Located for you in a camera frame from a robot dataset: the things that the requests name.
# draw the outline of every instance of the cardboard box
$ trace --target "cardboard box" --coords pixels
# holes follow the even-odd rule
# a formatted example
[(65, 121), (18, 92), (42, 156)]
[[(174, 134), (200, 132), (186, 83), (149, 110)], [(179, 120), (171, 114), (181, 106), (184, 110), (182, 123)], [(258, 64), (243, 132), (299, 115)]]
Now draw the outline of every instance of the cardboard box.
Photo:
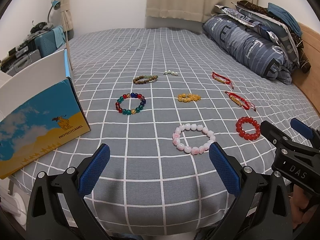
[(90, 131), (67, 55), (57, 51), (0, 87), (0, 179)]

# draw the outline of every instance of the camel logo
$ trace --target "camel logo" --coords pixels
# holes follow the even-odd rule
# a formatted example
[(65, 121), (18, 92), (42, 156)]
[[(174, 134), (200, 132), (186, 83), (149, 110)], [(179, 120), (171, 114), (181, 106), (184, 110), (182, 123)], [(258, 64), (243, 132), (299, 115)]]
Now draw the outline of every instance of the camel logo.
[(64, 116), (58, 116), (58, 117), (54, 117), (52, 118), (52, 121), (56, 121), (58, 122), (58, 125), (63, 129), (63, 130), (68, 130), (70, 128), (72, 128), (71, 125), (69, 125), (69, 120), (68, 119), (65, 119), (63, 117), (65, 117), (67, 115), (64, 115)]

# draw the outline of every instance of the hand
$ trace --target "hand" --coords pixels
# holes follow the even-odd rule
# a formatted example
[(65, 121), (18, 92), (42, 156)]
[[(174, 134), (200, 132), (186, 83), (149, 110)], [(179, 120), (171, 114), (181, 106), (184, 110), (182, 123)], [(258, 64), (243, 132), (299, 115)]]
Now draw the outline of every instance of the hand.
[(308, 223), (315, 213), (318, 205), (313, 206), (307, 212), (303, 213), (300, 209), (305, 209), (309, 204), (309, 199), (304, 194), (304, 190), (297, 185), (293, 186), (293, 197), (290, 199), (292, 226), (295, 229), (302, 223)]

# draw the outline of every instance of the red string bracelet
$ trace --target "red string bracelet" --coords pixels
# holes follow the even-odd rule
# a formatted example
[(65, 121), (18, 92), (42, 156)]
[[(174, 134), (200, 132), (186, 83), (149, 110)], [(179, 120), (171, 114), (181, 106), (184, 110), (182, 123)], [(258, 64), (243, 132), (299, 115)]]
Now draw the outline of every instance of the red string bracelet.
[(253, 107), (253, 110), (257, 112), (256, 106), (253, 103), (248, 102), (241, 96), (238, 96), (235, 93), (225, 91), (225, 93), (229, 96), (229, 98), (234, 101), (238, 106), (243, 107), (245, 110), (249, 110), (250, 107)]
[[(256, 129), (255, 133), (249, 134), (246, 133), (243, 129), (242, 129), (242, 124), (243, 123), (251, 123), (253, 125), (253, 127)], [(253, 120), (252, 117), (241, 117), (238, 122), (236, 123), (236, 131), (239, 133), (239, 136), (244, 138), (245, 140), (256, 140), (260, 137), (260, 124), (258, 124), (258, 122), (256, 120)]]
[(230, 86), (232, 87), (232, 89), (234, 89), (233, 84), (232, 84), (232, 81), (231, 81), (229, 78), (226, 78), (226, 77), (224, 77), (224, 76), (221, 76), (221, 75), (215, 73), (214, 71), (212, 71), (212, 77), (213, 77), (214, 80), (219, 81), (220, 83), (223, 83), (223, 84), (230, 85)]

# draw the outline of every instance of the red bead bracelet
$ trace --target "red bead bracelet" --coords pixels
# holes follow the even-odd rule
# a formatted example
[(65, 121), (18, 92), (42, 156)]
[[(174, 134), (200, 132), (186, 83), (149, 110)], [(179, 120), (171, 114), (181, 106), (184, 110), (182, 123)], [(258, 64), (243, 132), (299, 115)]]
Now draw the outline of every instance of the red bead bracelet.
[[(253, 125), (253, 127), (256, 129), (255, 133), (249, 134), (249, 133), (245, 133), (245, 131), (242, 129), (242, 124), (244, 123), (251, 123)], [(260, 124), (258, 124), (258, 122), (256, 120), (253, 120), (252, 117), (241, 117), (238, 122), (236, 123), (236, 131), (239, 133), (239, 136), (246, 139), (246, 140), (256, 140), (259, 138), (260, 136)]]

